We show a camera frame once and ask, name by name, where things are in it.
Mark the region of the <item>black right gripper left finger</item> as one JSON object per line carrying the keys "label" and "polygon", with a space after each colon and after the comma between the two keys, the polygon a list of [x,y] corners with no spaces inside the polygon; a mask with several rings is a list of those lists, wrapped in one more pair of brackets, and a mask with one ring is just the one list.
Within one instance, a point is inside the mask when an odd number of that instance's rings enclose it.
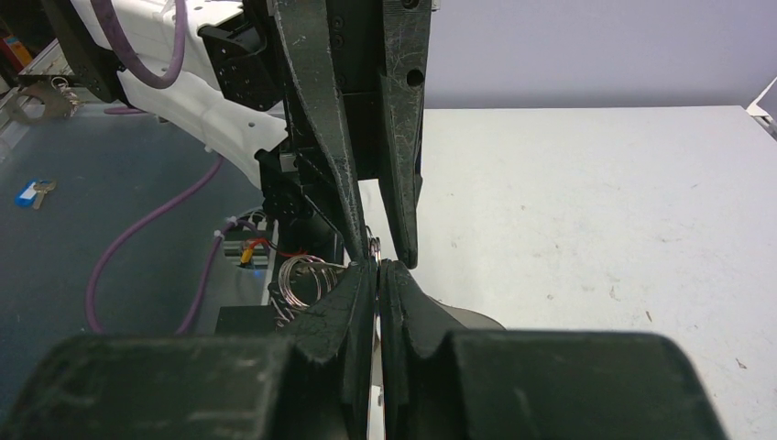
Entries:
{"label": "black right gripper left finger", "polygon": [[268,335],[84,335],[38,364],[4,439],[364,439],[377,266]]}

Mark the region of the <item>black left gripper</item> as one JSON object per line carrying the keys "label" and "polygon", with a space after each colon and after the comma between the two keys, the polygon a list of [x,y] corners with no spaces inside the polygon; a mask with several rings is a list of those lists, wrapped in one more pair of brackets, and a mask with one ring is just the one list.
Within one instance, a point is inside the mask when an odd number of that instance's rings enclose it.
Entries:
{"label": "black left gripper", "polygon": [[267,16],[296,177],[334,180],[352,260],[369,257],[357,180],[379,180],[397,258],[416,268],[432,2],[270,1]]}

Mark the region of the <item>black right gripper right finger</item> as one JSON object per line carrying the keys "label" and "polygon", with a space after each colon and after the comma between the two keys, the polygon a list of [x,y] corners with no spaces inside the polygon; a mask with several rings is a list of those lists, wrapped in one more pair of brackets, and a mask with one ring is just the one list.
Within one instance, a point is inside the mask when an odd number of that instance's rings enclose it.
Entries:
{"label": "black right gripper right finger", "polygon": [[723,439],[695,369],[648,333],[471,329],[380,267],[389,439]]}

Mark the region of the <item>steel oval key holder plate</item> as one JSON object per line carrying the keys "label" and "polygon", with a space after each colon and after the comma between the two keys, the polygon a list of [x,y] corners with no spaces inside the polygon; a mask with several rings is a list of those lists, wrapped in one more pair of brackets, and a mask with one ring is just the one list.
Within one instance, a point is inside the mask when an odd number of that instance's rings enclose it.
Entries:
{"label": "steel oval key holder plate", "polygon": [[[367,238],[370,257],[373,258],[378,265],[376,267],[377,275],[375,276],[373,292],[369,293],[367,297],[374,300],[372,303],[375,307],[375,315],[380,316],[379,298],[381,288],[379,287],[379,275],[380,257],[382,256],[381,242],[380,238],[372,233],[369,226],[367,226]],[[251,247],[255,248],[259,244],[270,251],[270,256],[281,257],[282,260],[279,265],[276,265],[279,270],[277,274],[274,275],[275,278],[270,278],[268,271],[268,278],[271,280],[268,282],[268,287],[266,288],[268,292],[268,306],[274,314],[274,325],[279,330],[289,325],[302,312],[307,311],[312,305],[323,299],[323,297],[330,293],[345,277],[347,265],[343,263],[335,263],[311,255],[304,249],[298,249],[296,252],[281,251],[279,250],[277,243],[266,238],[256,239]],[[301,299],[292,288],[292,280],[299,277],[300,273],[302,277],[309,275],[315,282],[315,286],[313,286],[315,287],[314,298],[309,302]],[[460,307],[453,307],[438,300],[434,301],[464,327],[474,329],[505,329],[504,325],[482,313]]]}

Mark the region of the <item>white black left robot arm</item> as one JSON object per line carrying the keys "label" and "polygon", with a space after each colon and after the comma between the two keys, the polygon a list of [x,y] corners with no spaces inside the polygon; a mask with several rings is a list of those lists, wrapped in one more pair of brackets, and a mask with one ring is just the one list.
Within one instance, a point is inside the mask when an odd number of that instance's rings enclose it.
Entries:
{"label": "white black left robot arm", "polygon": [[358,184],[378,182],[397,256],[418,263],[425,80],[436,1],[46,1],[76,77],[161,116],[313,217],[352,259]]}

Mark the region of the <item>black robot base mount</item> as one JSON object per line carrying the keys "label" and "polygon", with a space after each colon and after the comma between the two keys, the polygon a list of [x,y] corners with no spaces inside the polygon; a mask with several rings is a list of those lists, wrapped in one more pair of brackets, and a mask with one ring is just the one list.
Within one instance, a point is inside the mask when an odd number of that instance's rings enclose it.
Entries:
{"label": "black robot base mount", "polygon": [[214,233],[236,271],[239,303],[220,307],[218,335],[264,336],[278,332],[323,299],[345,275],[344,249],[336,234],[319,247],[293,248],[277,220],[259,208],[226,219]]}

